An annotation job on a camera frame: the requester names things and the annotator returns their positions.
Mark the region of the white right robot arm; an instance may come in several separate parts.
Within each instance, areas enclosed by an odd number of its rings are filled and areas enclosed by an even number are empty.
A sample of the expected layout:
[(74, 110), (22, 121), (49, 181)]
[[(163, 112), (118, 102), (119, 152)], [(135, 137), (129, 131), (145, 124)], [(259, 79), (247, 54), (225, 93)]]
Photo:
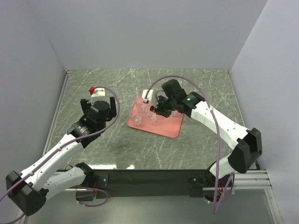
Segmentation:
[(207, 169), (208, 185), (217, 186), (223, 177), (235, 172), (245, 174), (262, 155), (262, 136), (258, 129), (237, 124), (194, 91), (187, 94), (176, 79), (164, 83), (162, 91), (163, 96), (152, 89), (142, 92), (142, 100), (151, 103), (152, 112), (167, 118), (172, 111), (178, 111), (209, 128), (217, 134), (217, 140), (224, 140), (232, 149), (223, 158), (217, 155), (216, 162)]

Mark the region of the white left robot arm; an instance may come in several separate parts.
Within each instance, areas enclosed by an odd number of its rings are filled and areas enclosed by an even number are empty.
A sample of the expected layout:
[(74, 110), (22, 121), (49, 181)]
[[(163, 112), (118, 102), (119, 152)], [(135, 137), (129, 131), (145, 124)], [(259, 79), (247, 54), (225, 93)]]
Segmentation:
[(109, 127), (108, 121), (119, 117), (120, 103), (117, 97), (80, 101), (83, 116), (74, 123), (62, 139), (37, 162), (6, 176), (8, 196), (25, 216), (37, 213), (47, 200), (74, 186), (88, 188), (96, 182), (94, 170), (79, 163), (68, 171), (54, 175), (60, 166), (76, 153), (81, 152)]

